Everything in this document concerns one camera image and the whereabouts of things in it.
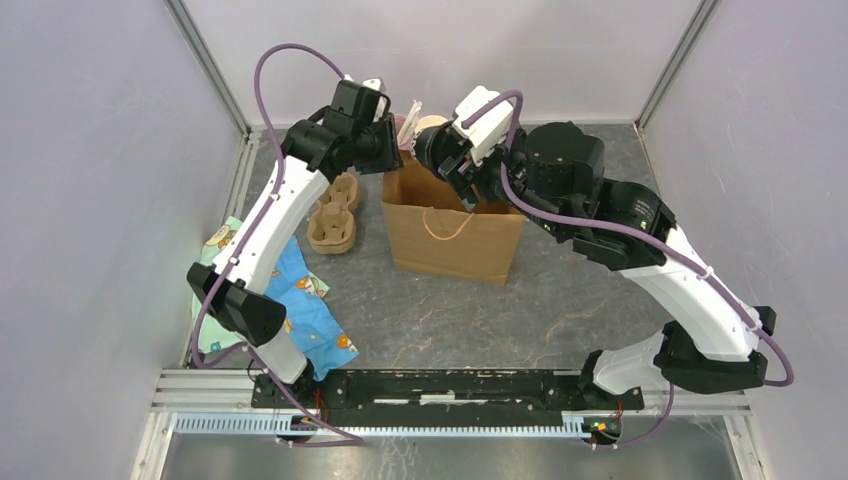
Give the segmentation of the brown paper takeout bag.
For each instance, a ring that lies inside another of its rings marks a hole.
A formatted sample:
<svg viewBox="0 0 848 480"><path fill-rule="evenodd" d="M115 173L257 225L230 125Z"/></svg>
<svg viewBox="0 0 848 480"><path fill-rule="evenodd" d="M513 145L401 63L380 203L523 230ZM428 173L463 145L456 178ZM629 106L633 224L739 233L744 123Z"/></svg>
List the brown paper takeout bag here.
<svg viewBox="0 0 848 480"><path fill-rule="evenodd" d="M395 266L497 286L507 282L524 216L502 201L467 211L453 189L402 151L383 176L382 211Z"/></svg>

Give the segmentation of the green patterned cloth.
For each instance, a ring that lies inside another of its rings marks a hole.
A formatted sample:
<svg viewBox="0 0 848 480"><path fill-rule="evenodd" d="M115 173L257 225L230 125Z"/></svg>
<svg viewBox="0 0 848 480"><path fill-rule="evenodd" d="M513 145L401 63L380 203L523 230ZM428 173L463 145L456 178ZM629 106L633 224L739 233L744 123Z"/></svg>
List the green patterned cloth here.
<svg viewBox="0 0 848 480"><path fill-rule="evenodd" d="M211 264L223 248L231 243L241 225L241 220L229 216L202 247L200 263ZM306 295L322 299L329 290L329 286L307 268L301 246L292 236L276 261L265 294L285 305L288 312L296 313L297 325L318 328L329 323L330 314L325 305L319 305L317 300L307 300ZM201 353L218 352L238 342L240 339L234 333L224 329L210 314L206 315L199 334Z"/></svg>

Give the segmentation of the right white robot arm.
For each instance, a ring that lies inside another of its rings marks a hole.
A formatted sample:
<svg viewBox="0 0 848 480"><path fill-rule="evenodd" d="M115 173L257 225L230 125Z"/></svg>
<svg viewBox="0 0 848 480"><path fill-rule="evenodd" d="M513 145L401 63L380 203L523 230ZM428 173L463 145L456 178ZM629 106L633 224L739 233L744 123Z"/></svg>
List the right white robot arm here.
<svg viewBox="0 0 848 480"><path fill-rule="evenodd" d="M732 294L652 189L604 174L605 146L571 122L496 128L482 142L446 121L417 133L412 154L468 207L501 200L588 261L637 284L670 315L649 338L589 355L580 400L602 408L631 389L666 382L717 394L766 386L759 351L775 312Z"/></svg>

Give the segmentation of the wooden stirrers in wrappers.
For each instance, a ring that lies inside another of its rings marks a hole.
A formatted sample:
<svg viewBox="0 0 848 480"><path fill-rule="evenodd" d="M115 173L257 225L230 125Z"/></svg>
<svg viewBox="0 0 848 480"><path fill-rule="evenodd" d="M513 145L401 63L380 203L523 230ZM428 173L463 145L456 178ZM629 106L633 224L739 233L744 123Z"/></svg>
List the wooden stirrers in wrappers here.
<svg viewBox="0 0 848 480"><path fill-rule="evenodd" d="M396 139L400 150L409 150L415 135L416 126L421 118L423 103L414 100L406 115L398 115L396 120Z"/></svg>

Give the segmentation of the stack of paper cups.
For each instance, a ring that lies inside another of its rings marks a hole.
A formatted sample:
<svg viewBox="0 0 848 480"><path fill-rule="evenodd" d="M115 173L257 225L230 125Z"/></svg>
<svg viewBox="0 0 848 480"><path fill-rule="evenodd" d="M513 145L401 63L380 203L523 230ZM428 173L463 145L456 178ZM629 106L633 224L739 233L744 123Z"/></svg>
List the stack of paper cups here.
<svg viewBox="0 0 848 480"><path fill-rule="evenodd" d="M420 131L426 128L438 127L445 123L451 123L451 120L440 115L426 115L418 120L415 130Z"/></svg>

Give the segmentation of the brown cardboard cup carriers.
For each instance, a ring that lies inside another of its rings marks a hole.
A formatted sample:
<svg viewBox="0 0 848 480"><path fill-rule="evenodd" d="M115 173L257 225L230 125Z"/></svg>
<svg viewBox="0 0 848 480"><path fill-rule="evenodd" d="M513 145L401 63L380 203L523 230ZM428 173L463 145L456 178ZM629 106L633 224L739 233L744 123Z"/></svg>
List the brown cardboard cup carriers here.
<svg viewBox="0 0 848 480"><path fill-rule="evenodd" d="M352 249L357 233L354 212L359 207L359 181L351 173L338 176L317 201L309 219L307 239L319 254L339 255Z"/></svg>

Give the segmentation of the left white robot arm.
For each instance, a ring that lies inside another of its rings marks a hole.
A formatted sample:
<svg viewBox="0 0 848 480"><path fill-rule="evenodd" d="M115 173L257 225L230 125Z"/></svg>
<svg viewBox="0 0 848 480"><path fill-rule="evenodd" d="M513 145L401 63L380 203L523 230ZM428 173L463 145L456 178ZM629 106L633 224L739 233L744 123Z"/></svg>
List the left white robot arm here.
<svg viewBox="0 0 848 480"><path fill-rule="evenodd" d="M290 407L313 397L314 381L304 374L310 362L285 331L286 307L265 291L298 224L337 177L349 169L371 174L401 168L385 90L379 78L343 79L329 105L289 127L279 145L284 160L243 226L213 262L194 263L187 273L203 309L257 355Z"/></svg>

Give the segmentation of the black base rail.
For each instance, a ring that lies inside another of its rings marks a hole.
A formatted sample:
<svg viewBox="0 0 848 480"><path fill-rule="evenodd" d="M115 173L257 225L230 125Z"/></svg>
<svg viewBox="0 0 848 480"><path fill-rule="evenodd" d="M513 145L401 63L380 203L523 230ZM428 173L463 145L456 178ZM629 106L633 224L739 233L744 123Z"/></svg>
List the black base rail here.
<svg viewBox="0 0 848 480"><path fill-rule="evenodd" d="M290 391L339 428L557 426L564 412L644 407L638 387L612 395L576 371L553 369L339 369Z"/></svg>

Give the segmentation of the blue patterned cloth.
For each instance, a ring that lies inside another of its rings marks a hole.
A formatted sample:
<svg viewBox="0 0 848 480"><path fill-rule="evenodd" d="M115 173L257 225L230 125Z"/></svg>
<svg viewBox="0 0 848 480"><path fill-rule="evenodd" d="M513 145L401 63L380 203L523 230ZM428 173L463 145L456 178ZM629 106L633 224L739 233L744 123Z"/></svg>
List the blue patterned cloth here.
<svg viewBox="0 0 848 480"><path fill-rule="evenodd" d="M298 241L291 237L275 263L265 295L285 306L284 329L311 362L316 381L358 356L324 301L328 291L328 285L308 269Z"/></svg>

